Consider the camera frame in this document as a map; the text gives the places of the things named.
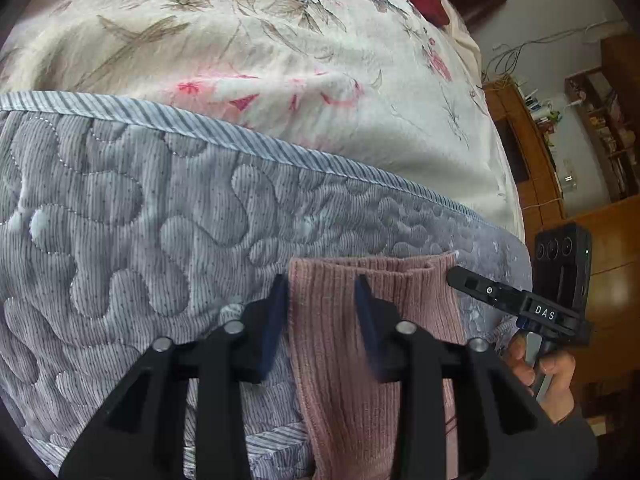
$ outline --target hand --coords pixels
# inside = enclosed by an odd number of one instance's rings
[[[524,336],[516,334],[509,343],[504,360],[525,386],[531,386],[536,379],[536,373],[524,362],[525,350]],[[558,423],[575,407],[574,396],[569,389],[574,376],[575,358],[565,351],[554,352],[540,359],[540,367],[545,374],[553,375],[545,399],[540,402],[540,406],[554,423]]]

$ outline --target white wall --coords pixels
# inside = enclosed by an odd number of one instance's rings
[[[473,30],[472,36],[480,46],[485,67],[498,44],[516,46],[568,28],[621,17],[612,0],[508,0]],[[582,35],[577,34],[557,43],[526,46],[516,67],[517,79],[526,80],[528,88],[539,88],[541,94],[564,92],[566,76],[600,64],[599,42],[582,41]]]
[[[568,104],[564,94],[551,97],[554,109],[562,111]],[[551,153],[556,163],[558,177],[568,174],[565,160],[570,161],[577,187],[564,193],[564,210],[568,217],[608,204],[609,192],[600,171],[591,141],[584,131],[578,114],[567,108],[562,120],[556,124],[556,132],[550,136],[554,144]]]

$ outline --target metal screw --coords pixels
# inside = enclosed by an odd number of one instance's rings
[[[225,323],[225,332],[228,334],[239,334],[244,330],[244,324],[242,321],[233,320]]]
[[[414,333],[418,327],[412,323],[411,321],[401,321],[396,325],[396,330],[404,335],[411,335]]]
[[[486,352],[489,349],[489,343],[481,337],[470,339],[467,344],[474,352]]]
[[[173,346],[174,342],[171,341],[168,337],[159,337],[153,343],[151,343],[151,348],[153,348],[156,352],[166,352],[171,346]]]

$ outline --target pink ribbed fabric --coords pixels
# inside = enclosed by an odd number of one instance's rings
[[[374,295],[437,339],[463,343],[458,300],[446,283],[453,254],[397,258],[293,259],[289,344],[316,473],[314,480],[383,480],[396,442],[399,384],[370,374],[353,301],[366,275]],[[453,420],[450,385],[446,420]],[[447,475],[457,476],[455,422],[447,425]]]

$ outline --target striped trim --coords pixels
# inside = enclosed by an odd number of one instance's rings
[[[77,115],[181,134],[265,160],[406,192],[488,224],[472,209],[393,173],[343,156],[308,150],[235,124],[152,101],[71,92],[12,92],[0,94],[0,110]]]

